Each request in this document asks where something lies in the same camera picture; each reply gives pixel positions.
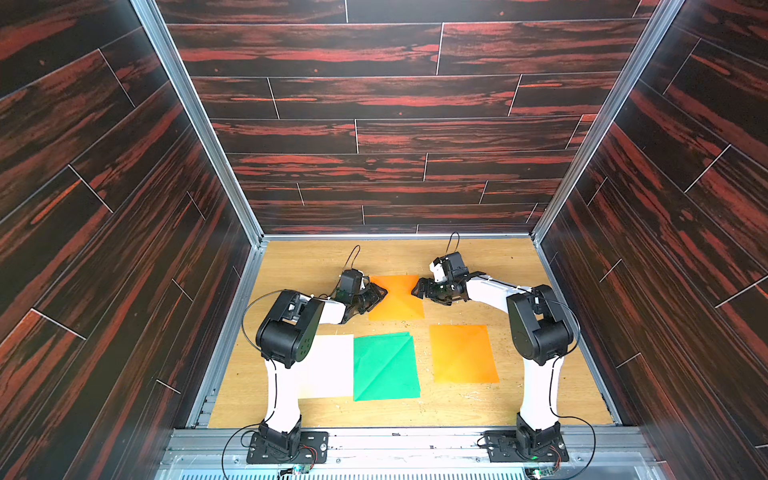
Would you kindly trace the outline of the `orange paper sheet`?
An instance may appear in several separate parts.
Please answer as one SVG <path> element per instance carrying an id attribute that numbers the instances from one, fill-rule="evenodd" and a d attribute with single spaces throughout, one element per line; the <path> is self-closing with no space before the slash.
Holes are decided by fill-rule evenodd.
<path id="1" fill-rule="evenodd" d="M 387 291 L 385 298 L 368 313 L 371 321 L 413 321 L 424 318 L 423 301 L 412 295 L 417 275 L 371 276 L 371 282 Z"/>
<path id="2" fill-rule="evenodd" d="M 444 384 L 500 381 L 484 325 L 431 325 L 434 380 Z"/>

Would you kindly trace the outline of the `green paper sheet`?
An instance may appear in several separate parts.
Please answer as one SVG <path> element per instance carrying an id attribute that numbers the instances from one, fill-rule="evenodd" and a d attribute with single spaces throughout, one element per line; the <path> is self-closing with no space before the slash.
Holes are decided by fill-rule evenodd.
<path id="1" fill-rule="evenodd" d="M 355 401 L 421 396 L 414 339 L 408 332 L 354 339 Z"/>

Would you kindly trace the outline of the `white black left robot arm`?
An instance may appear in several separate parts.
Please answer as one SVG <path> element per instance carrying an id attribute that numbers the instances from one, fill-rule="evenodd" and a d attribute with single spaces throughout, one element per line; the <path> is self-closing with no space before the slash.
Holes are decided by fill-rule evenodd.
<path id="1" fill-rule="evenodd" d="M 268 373 L 268 410 L 254 438 L 270 455 L 294 459 L 302 449 L 298 381 L 291 368 L 309 354 L 321 325 L 343 325 L 371 311 L 388 291 L 369 282 L 358 292 L 343 290 L 333 298 L 320 298 L 283 289 L 262 321 L 255 347 Z"/>

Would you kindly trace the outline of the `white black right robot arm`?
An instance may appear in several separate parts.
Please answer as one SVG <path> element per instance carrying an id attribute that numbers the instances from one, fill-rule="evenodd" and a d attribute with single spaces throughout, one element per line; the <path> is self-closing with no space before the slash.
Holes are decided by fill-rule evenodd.
<path id="1" fill-rule="evenodd" d="M 526 460 L 565 459 L 557 361 L 568 353 L 575 333 L 552 288 L 514 286 L 477 273 L 453 282 L 421 278 L 411 294 L 446 306 L 458 300 L 480 302 L 508 314 L 513 345 L 524 359 L 524 397 L 513 445 Z"/>

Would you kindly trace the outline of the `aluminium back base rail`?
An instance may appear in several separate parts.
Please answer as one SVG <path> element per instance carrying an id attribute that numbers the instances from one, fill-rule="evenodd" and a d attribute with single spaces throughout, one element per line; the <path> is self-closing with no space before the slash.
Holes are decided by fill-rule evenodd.
<path id="1" fill-rule="evenodd" d="M 266 234 L 264 242 L 271 241 L 374 241 L 374 240 L 448 240 L 449 233 L 413 233 L 413 234 Z M 525 232 L 514 233 L 459 233 L 464 239 L 507 239 L 523 238 L 531 239 Z"/>

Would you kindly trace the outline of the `aluminium front frame rail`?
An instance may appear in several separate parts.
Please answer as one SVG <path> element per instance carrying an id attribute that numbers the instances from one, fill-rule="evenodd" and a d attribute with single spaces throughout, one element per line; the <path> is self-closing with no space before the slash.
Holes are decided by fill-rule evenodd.
<path id="1" fill-rule="evenodd" d="M 172 434 L 158 479 L 669 479 L 636 427 L 565 426 L 569 460 L 491 463 L 485 427 L 327 428 L 324 464 L 248 465 L 248 434 Z"/>

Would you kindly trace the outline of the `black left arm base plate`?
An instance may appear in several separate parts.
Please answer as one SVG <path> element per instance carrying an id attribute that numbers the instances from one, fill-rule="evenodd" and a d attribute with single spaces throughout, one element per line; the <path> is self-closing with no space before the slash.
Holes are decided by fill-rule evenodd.
<path id="1" fill-rule="evenodd" d="M 327 431 L 299 430 L 269 438 L 254 433 L 247 451 L 248 465 L 324 464 L 328 457 Z"/>

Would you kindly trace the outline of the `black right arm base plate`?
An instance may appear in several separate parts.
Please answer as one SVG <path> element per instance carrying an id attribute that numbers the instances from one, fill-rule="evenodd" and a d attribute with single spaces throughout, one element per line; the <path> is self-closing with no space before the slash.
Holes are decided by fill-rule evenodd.
<path id="1" fill-rule="evenodd" d="M 483 433 L 480 445 L 487 450 L 491 463 L 561 463 L 569 460 L 562 435 L 554 428 L 489 430 Z"/>

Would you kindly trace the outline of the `aluminium left base rail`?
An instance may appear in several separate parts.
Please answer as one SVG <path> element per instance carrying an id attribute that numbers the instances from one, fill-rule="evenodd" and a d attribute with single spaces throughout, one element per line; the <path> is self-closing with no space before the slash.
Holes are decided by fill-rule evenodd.
<path id="1" fill-rule="evenodd" d="M 220 329 L 205 375 L 197 390 L 189 415 L 185 419 L 185 429 L 207 428 L 210 423 L 213 407 L 240 332 L 240 325 L 248 308 L 267 244 L 268 242 L 264 241 L 260 246 L 253 247 L 243 267 L 243 273 Z"/>

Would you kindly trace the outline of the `aluminium corner post left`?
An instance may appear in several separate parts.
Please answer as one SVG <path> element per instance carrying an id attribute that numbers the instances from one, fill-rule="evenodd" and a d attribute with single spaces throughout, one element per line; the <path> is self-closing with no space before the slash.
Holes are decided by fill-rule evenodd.
<path id="1" fill-rule="evenodd" d="M 251 245 L 264 237 L 155 1 L 130 0 Z"/>

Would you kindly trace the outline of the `aluminium corner post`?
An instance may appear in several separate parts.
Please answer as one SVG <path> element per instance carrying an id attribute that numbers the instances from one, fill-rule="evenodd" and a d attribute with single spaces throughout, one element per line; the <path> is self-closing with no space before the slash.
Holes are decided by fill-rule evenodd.
<path id="1" fill-rule="evenodd" d="M 661 1 L 650 17 L 625 66 L 617 77 L 614 87 L 608 94 L 604 105 L 601 107 L 581 146 L 577 150 L 574 160 L 560 186 L 543 216 L 533 229 L 531 237 L 536 248 L 539 248 L 543 243 L 548 230 L 564 207 L 568 197 L 589 165 L 591 158 L 596 153 L 603 138 L 683 5 L 683 0 Z"/>
<path id="2" fill-rule="evenodd" d="M 264 237 L 155 1 L 130 0 L 251 245 Z"/>

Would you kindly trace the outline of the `aluminium corner post right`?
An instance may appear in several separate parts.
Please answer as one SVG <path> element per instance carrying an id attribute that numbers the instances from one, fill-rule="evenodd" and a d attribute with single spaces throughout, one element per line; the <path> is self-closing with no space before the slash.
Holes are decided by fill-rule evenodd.
<path id="1" fill-rule="evenodd" d="M 543 243 L 548 230 L 564 207 L 568 197 L 589 165 L 591 158 L 596 153 L 603 138 L 683 5 L 683 0 L 661 1 L 650 17 L 625 66 L 617 77 L 614 87 L 608 94 L 604 105 L 601 107 L 581 146 L 577 150 L 574 160 L 560 186 L 543 216 L 533 229 L 531 237 L 536 248 L 539 248 Z"/>

